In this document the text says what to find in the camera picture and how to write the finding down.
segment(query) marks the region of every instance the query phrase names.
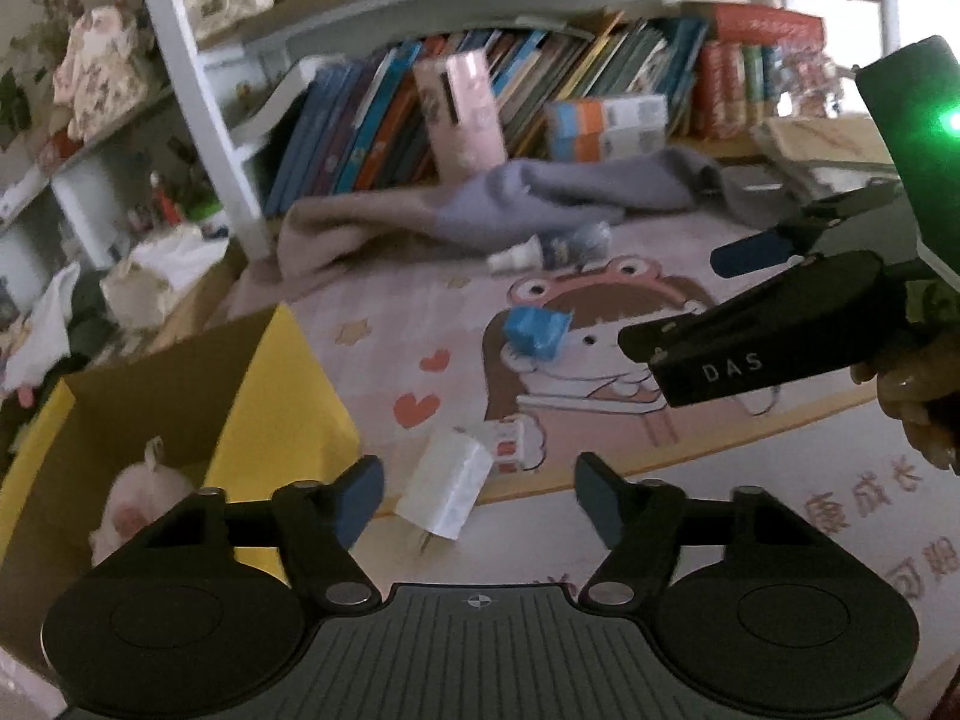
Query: cartoon eye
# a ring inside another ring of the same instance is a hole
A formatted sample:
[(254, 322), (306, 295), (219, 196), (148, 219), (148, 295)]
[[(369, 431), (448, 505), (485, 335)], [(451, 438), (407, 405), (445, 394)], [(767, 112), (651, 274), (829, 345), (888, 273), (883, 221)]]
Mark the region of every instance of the cartoon eye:
[(517, 297), (521, 300), (539, 300), (550, 289), (550, 282), (542, 279), (530, 279), (517, 287)]
[(649, 271), (650, 264), (640, 257), (627, 257), (617, 263), (616, 269), (625, 276), (638, 276)]

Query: blue plastic wrapper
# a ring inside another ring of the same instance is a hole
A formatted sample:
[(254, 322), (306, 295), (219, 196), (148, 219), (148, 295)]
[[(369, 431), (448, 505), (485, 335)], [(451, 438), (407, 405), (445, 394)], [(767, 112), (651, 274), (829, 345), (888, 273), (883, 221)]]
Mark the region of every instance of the blue plastic wrapper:
[(510, 309), (503, 333), (515, 353), (535, 360), (554, 360), (560, 341), (570, 328), (572, 314), (547, 311), (535, 306)]

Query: small bottle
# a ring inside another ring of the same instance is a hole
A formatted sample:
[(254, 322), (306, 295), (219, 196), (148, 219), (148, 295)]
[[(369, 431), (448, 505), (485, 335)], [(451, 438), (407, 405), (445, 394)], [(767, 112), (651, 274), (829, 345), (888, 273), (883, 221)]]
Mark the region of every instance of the small bottle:
[(160, 178), (158, 172), (152, 172), (150, 174), (150, 186), (154, 192), (154, 202), (157, 204), (157, 207), (160, 208), (160, 213), (162, 213), (166, 223), (171, 227), (176, 227), (182, 223), (184, 217), (181, 215), (179, 209), (176, 208), (174, 201), (170, 199), (167, 191), (163, 188), (163, 179)]
[(492, 274), (509, 271), (560, 271), (610, 258), (613, 233), (606, 221), (560, 233), (538, 233), (487, 258)]

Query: yellow cardboard box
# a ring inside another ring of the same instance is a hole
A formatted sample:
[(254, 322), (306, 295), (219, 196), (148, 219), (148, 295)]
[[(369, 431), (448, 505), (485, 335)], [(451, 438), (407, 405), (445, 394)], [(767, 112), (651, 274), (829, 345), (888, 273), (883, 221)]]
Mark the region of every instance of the yellow cardboard box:
[[(0, 488), (0, 646), (24, 664), (46, 671), (43, 618), (89, 570), (88, 534), (110, 485), (153, 436), (167, 464), (232, 501), (332, 481), (359, 456), (347, 410), (283, 306), (129, 365), (68, 376)], [(274, 550), (242, 552), (282, 577)]]

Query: white bottle cap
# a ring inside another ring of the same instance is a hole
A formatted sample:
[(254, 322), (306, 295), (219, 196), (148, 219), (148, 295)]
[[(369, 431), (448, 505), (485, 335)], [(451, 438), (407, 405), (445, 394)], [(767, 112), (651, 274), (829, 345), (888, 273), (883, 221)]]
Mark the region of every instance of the white bottle cap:
[(541, 251), (536, 235), (525, 244), (517, 244), (506, 251), (491, 254), (487, 258), (487, 267), (492, 274), (505, 274), (511, 271), (529, 271), (544, 266), (544, 252)]

